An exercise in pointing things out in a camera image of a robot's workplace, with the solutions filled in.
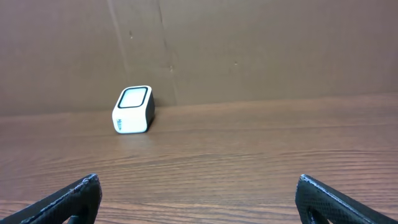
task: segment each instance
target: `cardboard wall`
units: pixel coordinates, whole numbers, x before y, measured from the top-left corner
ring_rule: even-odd
[[[0,114],[398,91],[396,0],[0,0]]]

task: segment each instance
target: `wooden table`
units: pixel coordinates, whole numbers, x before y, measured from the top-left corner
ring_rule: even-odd
[[[97,223],[300,223],[308,174],[398,219],[398,93],[0,118],[0,217],[96,172]]]

